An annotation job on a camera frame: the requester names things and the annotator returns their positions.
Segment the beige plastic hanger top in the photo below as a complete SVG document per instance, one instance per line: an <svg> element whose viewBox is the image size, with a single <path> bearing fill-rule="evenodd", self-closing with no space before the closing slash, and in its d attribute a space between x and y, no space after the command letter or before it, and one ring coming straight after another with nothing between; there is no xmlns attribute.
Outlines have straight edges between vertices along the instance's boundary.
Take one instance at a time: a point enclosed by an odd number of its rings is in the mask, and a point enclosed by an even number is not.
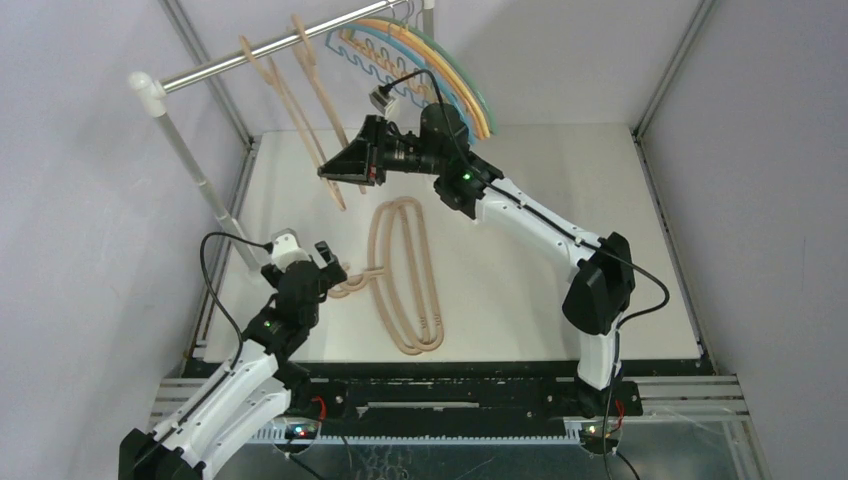
<svg viewBox="0 0 848 480"><path fill-rule="evenodd" d="M297 14L292 14L290 16L290 19L298 35L298 38L301 40L299 45L295 45L292 47L293 53L299 65L301 66L305 77L313 88L320 102L320 105L324 110L324 113L330 121L330 124L336 134L340 146L347 147L349 145L348 137L344 132L342 121L337 112L337 109L331 101L327 89L325 88L317 72L317 60L315 57L315 51L312 44L310 43L309 37L306 34L306 28Z"/></svg>

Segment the yellow wire hanger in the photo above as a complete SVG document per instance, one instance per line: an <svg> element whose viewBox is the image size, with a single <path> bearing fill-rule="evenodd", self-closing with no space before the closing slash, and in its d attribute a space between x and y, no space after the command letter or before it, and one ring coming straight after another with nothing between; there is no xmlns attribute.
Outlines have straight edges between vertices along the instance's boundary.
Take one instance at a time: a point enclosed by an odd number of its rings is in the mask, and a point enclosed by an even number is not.
<svg viewBox="0 0 848 480"><path fill-rule="evenodd" d="M482 91L459 62L431 36L415 27L402 26L399 21L383 17L359 19L349 27L354 25L397 39L401 45L408 47L433 66L435 72L448 83L466 111L471 114L475 121L473 130L478 139L486 139L497 133L497 122Z"/></svg>

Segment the green wire hanger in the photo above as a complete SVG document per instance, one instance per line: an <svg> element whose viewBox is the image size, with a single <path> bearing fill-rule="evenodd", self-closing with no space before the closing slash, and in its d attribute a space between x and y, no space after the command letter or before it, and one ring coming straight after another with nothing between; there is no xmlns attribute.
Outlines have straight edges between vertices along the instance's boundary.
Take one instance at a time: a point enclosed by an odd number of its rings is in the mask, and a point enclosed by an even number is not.
<svg viewBox="0 0 848 480"><path fill-rule="evenodd" d="M391 38L412 52L412 57L423 61L453 92L452 99L459 103L461 113L467 115L477 139L486 139L498 133L497 121L480 88L471 75L433 37L435 1L421 1L422 28L386 17L367 17L358 23Z"/></svg>

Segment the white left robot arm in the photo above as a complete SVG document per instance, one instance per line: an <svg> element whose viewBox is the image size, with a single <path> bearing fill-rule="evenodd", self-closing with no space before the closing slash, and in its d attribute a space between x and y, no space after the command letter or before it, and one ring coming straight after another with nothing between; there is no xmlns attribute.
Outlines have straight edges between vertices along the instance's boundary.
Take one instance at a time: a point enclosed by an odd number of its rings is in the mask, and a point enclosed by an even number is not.
<svg viewBox="0 0 848 480"><path fill-rule="evenodd" d="M206 382L151 431L130 431L119 447L121 479L212 479L263 426L311 407L306 369L292 355L319 321L319 307L347 273L326 242L318 265L285 232L265 244L262 274L274 292Z"/></svg>

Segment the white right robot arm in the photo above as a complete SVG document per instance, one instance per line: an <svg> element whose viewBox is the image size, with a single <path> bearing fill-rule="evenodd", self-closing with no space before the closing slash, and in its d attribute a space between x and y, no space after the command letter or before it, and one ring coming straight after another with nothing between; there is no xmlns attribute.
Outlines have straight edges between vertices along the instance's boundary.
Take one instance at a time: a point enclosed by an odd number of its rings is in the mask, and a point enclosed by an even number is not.
<svg viewBox="0 0 848 480"><path fill-rule="evenodd" d="M615 328L635 288L628 240L584 231L530 198L471 150L469 129L451 104L426 106L417 133L401 134L387 118L369 115L349 145L317 170L324 179L360 186L381 185L390 172L434 176L434 191L447 207L552 260L566 287L562 314L578 332L579 406L592 416L613 408L612 383L621 368Z"/></svg>

